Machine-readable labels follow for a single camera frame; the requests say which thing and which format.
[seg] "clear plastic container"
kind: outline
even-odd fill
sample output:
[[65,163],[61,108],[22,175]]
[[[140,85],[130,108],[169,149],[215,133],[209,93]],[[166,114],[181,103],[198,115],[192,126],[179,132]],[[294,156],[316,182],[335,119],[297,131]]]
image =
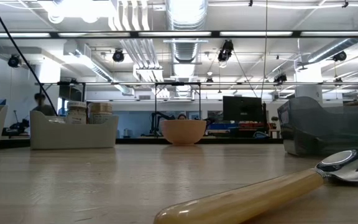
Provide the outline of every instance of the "clear plastic container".
[[112,116],[111,103],[91,103],[89,104],[89,123],[103,124]]
[[71,101],[67,103],[67,124],[86,124],[86,103]]

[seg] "bowl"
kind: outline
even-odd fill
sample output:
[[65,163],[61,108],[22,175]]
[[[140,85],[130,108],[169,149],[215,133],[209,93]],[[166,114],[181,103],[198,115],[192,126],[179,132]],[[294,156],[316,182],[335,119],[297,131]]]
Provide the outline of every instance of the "bowl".
[[174,145],[192,145],[205,133],[206,121],[200,120],[166,120],[162,121],[164,138]]

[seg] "monitor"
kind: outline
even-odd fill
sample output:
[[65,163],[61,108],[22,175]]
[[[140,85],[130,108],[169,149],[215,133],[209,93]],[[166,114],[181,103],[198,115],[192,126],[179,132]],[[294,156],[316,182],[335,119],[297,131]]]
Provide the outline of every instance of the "monitor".
[[262,99],[256,97],[224,96],[223,120],[263,122]]

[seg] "table surface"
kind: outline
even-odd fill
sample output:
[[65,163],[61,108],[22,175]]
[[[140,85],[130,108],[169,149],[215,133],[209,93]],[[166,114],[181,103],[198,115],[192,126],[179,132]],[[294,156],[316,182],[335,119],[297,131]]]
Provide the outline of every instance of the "table surface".
[[[313,167],[282,145],[0,151],[0,223],[152,223],[162,208]],[[358,185],[328,184],[247,223],[358,223]]]

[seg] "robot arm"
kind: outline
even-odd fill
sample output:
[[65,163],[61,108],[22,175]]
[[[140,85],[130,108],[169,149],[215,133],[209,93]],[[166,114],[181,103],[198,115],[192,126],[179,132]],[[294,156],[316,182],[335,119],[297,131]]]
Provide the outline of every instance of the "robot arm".
[[[155,117],[158,116],[159,117],[157,118],[157,126],[155,127],[154,126],[154,122],[155,122]],[[157,131],[158,131],[158,126],[160,125],[160,119],[161,118],[164,118],[164,119],[167,119],[167,120],[172,120],[172,119],[175,119],[175,117],[173,115],[171,116],[168,116],[168,115],[165,115],[161,112],[153,112],[152,113],[152,128],[150,130],[150,134],[157,134]]]

